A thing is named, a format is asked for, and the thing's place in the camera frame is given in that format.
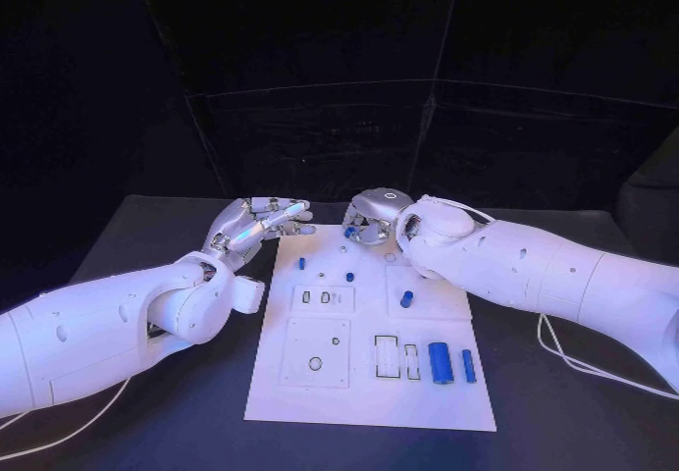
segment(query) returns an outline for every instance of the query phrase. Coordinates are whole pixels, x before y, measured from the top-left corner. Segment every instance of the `white board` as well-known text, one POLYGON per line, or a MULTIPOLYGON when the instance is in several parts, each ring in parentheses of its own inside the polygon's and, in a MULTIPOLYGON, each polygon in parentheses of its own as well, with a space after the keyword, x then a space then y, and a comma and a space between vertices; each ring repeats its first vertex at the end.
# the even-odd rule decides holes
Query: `white board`
POLYGON ((392 239, 367 247, 346 240, 340 226, 321 225, 314 235, 281 238, 245 419, 496 430, 467 294, 415 272, 392 239), (415 294, 408 309, 399 302, 406 289, 415 294), (395 367, 392 342, 380 339, 378 348, 382 336, 398 338, 398 378, 376 376, 379 354, 389 355, 380 359, 389 371, 395 367), (448 385, 431 379, 428 344, 437 341, 448 344, 448 385), (415 346, 409 356, 406 345, 415 346), (473 353, 473 384, 463 349, 473 353))

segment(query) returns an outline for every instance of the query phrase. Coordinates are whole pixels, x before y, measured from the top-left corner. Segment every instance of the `blue battery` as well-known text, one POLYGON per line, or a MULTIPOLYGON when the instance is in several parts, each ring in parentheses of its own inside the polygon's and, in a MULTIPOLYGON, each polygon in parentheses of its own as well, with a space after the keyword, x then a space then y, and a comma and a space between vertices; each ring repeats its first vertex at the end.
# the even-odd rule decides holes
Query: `blue battery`
POLYGON ((414 292, 406 291, 403 293, 403 297, 401 298, 401 306, 402 307, 411 307, 412 302, 414 302, 414 292))
POLYGON ((452 366, 450 365, 448 344, 442 341, 428 345, 431 377, 437 385, 452 383, 452 366))
POLYGON ((467 376, 467 383, 477 381, 477 374, 474 373, 474 361, 471 360, 471 351, 463 350, 463 361, 464 361, 464 374, 467 376))

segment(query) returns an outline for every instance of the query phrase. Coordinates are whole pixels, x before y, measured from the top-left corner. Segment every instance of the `dark gray table surface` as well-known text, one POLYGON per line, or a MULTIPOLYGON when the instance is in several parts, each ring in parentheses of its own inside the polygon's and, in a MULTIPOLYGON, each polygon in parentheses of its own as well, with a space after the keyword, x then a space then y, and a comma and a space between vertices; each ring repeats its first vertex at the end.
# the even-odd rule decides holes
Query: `dark gray table surface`
MULTIPOLYGON (((199 249, 225 205, 216 199, 127 197, 72 283, 166 264, 199 249)), ((314 221, 337 224, 344 207, 313 204, 314 221)), ((489 212, 631 254, 607 213, 489 212)), ((275 248, 268 241, 242 270, 267 283, 275 248)), ((117 404, 75 439, 0 462, 0 469, 677 469, 679 402, 576 373, 538 345, 535 314, 473 296, 470 302, 496 433, 243 421, 262 303, 258 314, 232 314, 213 341, 132 378, 117 404)), ((568 353, 663 387, 618 343, 565 321, 555 327, 568 353)), ((68 434, 112 393, 33 412, 0 432, 0 453, 68 434)))

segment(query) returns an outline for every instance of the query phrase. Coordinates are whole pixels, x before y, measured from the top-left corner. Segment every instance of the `robotic hand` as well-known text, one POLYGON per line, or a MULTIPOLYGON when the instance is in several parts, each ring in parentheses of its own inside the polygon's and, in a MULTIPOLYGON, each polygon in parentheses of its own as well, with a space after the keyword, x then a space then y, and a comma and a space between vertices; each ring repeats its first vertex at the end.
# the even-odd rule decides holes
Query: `robotic hand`
MULTIPOLYGON (((353 197, 343 229, 349 239, 367 244, 382 243, 393 234, 425 277, 445 279, 490 302, 558 316, 614 338, 679 391, 679 268, 497 221, 454 201, 425 195, 414 204, 389 188, 353 197)), ((558 349, 551 351, 585 371, 585 364, 563 355, 559 345, 558 349)), ((587 373, 631 383, 585 366, 587 373)))
POLYGON ((200 252, 171 265, 42 294, 0 315, 0 417, 91 395, 209 341, 230 309, 259 309, 264 284, 233 272, 262 240, 311 234, 308 201, 238 199, 200 252), (164 333, 148 336, 147 325, 164 333))

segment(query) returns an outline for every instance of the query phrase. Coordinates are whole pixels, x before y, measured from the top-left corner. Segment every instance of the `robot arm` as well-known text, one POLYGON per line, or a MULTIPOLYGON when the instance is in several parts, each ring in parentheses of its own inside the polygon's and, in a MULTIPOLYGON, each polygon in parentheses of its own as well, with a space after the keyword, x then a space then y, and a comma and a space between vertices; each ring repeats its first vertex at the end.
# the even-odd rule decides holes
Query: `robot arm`
POLYGON ((230 309, 259 309, 264 284, 233 272, 262 240, 311 234, 308 202, 238 199, 200 252, 171 265, 42 294, 0 315, 0 417, 91 395, 209 341, 230 309), (147 324, 163 329, 150 338, 147 324))
POLYGON ((454 201, 425 196, 408 204, 406 198, 386 188, 360 193, 347 210, 346 236, 362 241, 375 232, 370 227, 378 234, 388 228, 425 277, 445 279, 496 304, 601 332, 634 350, 679 390, 679 268, 496 221, 454 201), (398 204, 385 211, 389 201, 398 204))

